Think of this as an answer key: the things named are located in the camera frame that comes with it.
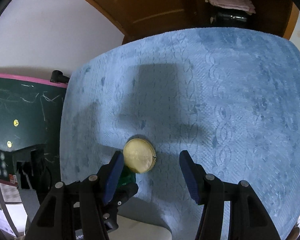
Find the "green chalkboard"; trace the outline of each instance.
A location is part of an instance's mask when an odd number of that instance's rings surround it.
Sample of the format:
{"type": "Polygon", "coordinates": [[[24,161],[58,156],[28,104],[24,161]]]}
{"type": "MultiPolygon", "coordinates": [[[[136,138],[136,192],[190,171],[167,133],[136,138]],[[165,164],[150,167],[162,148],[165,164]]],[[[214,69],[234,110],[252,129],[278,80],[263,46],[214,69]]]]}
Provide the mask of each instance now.
{"type": "Polygon", "coordinates": [[[45,144],[53,183],[60,181],[60,123],[66,88],[0,78],[0,179],[14,175],[12,153],[45,144]]]}

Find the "textured blue cloth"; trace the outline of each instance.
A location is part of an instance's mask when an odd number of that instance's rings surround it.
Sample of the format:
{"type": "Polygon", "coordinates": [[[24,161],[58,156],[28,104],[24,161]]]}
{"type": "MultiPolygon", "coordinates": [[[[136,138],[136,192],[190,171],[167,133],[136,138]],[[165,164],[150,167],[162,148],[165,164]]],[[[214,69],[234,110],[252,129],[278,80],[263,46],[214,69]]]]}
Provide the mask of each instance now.
{"type": "MultiPolygon", "coordinates": [[[[282,239],[300,214],[300,52],[289,41],[235,28],[188,29],[120,46],[75,71],[61,122],[66,183],[109,162],[129,138],[147,138],[152,171],[119,214],[194,239],[202,207],[178,155],[223,181],[250,182],[282,239]]],[[[225,207],[222,239],[227,236],[225,207]]]]}

